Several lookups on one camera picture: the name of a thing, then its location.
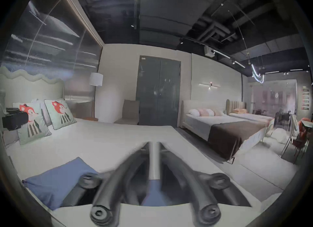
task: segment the white mattress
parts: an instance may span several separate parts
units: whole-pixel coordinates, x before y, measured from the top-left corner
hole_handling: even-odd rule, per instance
[[[197,134],[199,137],[203,138],[205,141],[208,140],[211,126],[214,124],[220,123],[231,123],[231,122],[240,122],[247,121],[246,119],[232,117],[232,116],[193,116],[191,114],[186,114],[185,121],[182,124],[184,127]],[[255,146],[258,142],[260,142],[266,133],[266,127],[259,130],[248,139],[246,139],[239,150],[235,153],[234,157],[237,157],[247,150]]]
[[[98,172],[114,169],[146,141],[164,143],[193,170],[223,173],[171,126],[119,125],[77,119],[77,123],[59,130],[49,129],[51,136],[22,146],[15,143],[7,148],[20,179],[41,174],[76,157]],[[245,226],[260,214],[260,201],[236,182],[234,184],[252,207],[219,204],[222,218],[215,226]],[[63,207],[50,213],[67,227],[94,227],[90,209],[91,205]],[[119,226],[193,226],[191,212],[190,204],[168,207],[122,204]]]
[[[185,123],[194,129],[197,129],[199,136],[205,141],[208,140],[211,126],[220,123],[231,123],[246,121],[245,119],[235,118],[231,116],[194,116],[186,114]]]
[[[229,113],[230,116],[248,119],[250,121],[266,123],[266,126],[274,125],[275,119],[271,116],[255,115],[250,113]]]

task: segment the upholstered headboard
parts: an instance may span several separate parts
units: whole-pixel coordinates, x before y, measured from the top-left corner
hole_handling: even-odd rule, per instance
[[[211,101],[199,101],[199,100],[183,100],[181,106],[181,116],[179,127],[182,127],[182,123],[185,121],[185,115],[191,109],[218,109],[218,110],[225,110],[225,108],[221,107],[219,104],[216,104]]]
[[[232,112],[234,109],[246,109],[245,102],[238,102],[238,101],[230,101],[229,99],[226,100],[226,114]]]
[[[33,99],[63,98],[64,82],[61,79],[48,79],[42,74],[32,76],[25,70],[10,72],[0,67],[0,91],[5,92],[4,108],[12,103],[29,103]]]

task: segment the fox pillow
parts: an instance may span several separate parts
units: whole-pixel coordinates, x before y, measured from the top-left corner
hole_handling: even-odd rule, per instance
[[[13,107],[19,108],[20,111],[28,114],[28,123],[18,129],[18,137],[20,144],[32,142],[38,138],[51,135],[48,126],[45,124],[41,108],[39,104],[35,103],[13,103]]]
[[[72,123],[76,123],[65,100],[45,100],[45,105],[51,118],[53,129],[57,130]]]

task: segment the beige armchair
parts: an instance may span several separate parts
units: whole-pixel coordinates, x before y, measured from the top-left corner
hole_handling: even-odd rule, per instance
[[[114,123],[137,125],[139,123],[139,101],[124,100],[122,118]]]

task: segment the blue pillow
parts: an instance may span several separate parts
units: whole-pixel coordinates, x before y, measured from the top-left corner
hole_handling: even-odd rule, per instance
[[[80,176],[88,172],[98,174],[81,158],[75,158],[40,175],[27,178],[22,183],[44,205],[55,210],[61,206],[64,198],[74,188]]]

